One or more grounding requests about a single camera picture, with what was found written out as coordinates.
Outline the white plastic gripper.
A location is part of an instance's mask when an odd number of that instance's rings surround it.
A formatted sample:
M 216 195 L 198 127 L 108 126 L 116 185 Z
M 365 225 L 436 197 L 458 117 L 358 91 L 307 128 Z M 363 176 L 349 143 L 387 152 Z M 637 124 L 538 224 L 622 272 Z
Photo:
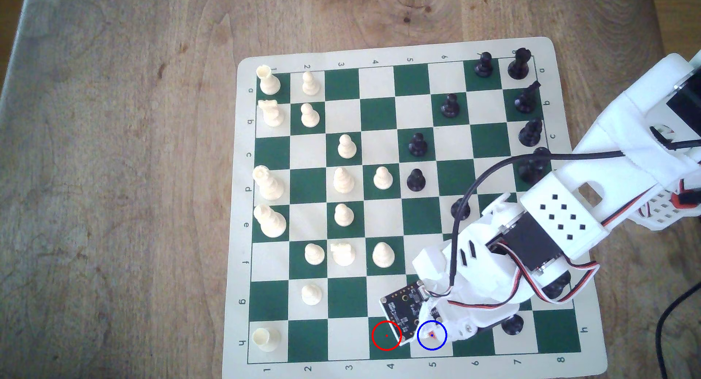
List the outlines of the white plastic gripper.
M 492 253 L 487 243 L 513 224 L 524 212 L 521 204 L 494 200 L 458 236 L 457 273 L 451 294 L 429 298 L 419 314 L 423 328 L 419 338 L 435 331 L 440 340 L 467 340 L 486 328 L 515 314 L 520 303 L 533 297 L 525 279 L 517 280 L 517 292 L 511 297 L 519 270 L 507 255 Z

